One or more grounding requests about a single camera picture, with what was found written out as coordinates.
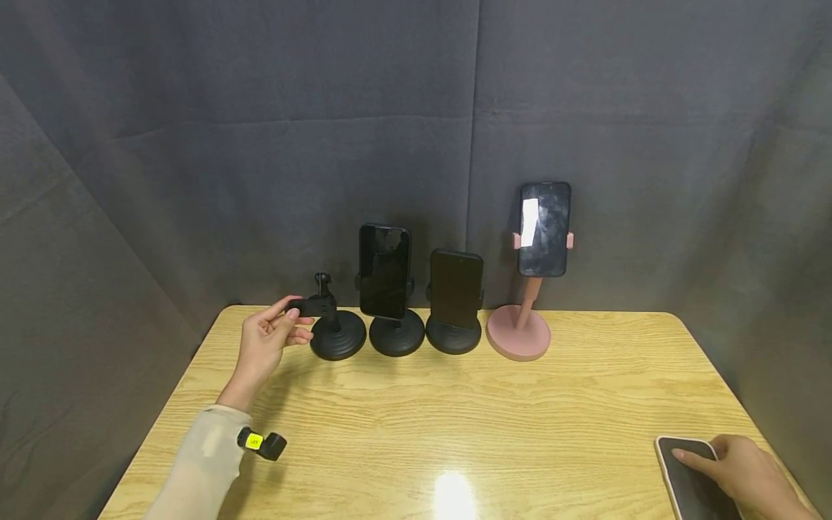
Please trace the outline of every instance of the pink round base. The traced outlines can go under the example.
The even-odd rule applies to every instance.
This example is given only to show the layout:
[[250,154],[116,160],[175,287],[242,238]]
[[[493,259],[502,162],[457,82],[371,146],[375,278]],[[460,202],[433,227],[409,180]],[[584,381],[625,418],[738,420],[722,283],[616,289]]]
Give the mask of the pink round base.
[[514,361],[534,361],[543,356],[552,341],[546,320],[532,311],[526,326],[515,329],[520,305],[504,305],[491,313],[485,330],[488,342],[500,354]]

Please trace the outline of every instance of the wooden table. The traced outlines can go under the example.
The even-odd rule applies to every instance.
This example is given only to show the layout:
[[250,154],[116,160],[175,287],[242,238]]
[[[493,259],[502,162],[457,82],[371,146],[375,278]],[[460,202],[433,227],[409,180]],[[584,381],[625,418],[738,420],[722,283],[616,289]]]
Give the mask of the wooden table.
[[[142,517],[259,309],[220,314],[101,518]],[[427,341],[404,358],[368,342],[338,362],[287,349],[252,416],[289,447],[276,463],[244,457],[220,518],[673,518],[657,435],[770,449],[673,315],[540,314],[552,347],[531,363],[484,334],[461,356]]]

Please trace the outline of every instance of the round stand base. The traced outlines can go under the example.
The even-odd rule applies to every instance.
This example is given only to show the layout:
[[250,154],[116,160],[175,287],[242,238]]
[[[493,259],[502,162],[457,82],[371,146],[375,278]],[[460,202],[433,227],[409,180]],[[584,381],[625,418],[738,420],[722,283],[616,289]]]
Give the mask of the round stand base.
[[369,325],[369,342],[386,356],[398,358],[412,354],[423,341],[422,319],[410,309],[401,321],[376,318]]
[[471,352],[479,344],[483,335],[483,327],[477,322],[473,329],[465,329],[456,325],[449,325],[428,317],[425,325],[425,333],[428,341],[436,347],[439,352],[445,354],[466,354]]
[[312,338],[310,346],[321,359],[327,361],[340,361],[355,354],[364,346],[367,339],[367,327],[357,314],[348,310],[338,311],[338,323],[341,330],[332,330],[331,324],[325,319],[319,319],[312,325]]
[[492,312],[485,326],[488,342],[500,354],[514,361],[534,361],[543,356],[552,341],[552,331],[538,313],[532,311],[526,326],[515,329],[520,305],[504,305]]

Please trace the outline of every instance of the sleeve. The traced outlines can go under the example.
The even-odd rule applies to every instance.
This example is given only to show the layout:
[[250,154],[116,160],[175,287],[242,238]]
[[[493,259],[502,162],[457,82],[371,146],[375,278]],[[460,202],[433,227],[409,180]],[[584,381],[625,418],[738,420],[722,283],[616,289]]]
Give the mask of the sleeve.
[[240,474],[244,449],[237,435],[251,416],[221,404],[202,411],[182,441],[171,475],[147,510],[146,520],[206,520],[220,512]]

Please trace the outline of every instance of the wrist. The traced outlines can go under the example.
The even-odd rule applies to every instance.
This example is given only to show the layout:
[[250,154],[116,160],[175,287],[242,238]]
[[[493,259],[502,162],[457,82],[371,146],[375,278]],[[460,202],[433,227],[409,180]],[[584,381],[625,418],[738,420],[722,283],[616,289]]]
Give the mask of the wrist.
[[251,405],[255,402],[257,394],[260,392],[260,387],[256,383],[252,383],[237,375],[231,376],[228,384],[220,392],[216,403],[222,404],[229,408],[240,410],[241,412],[249,413]]

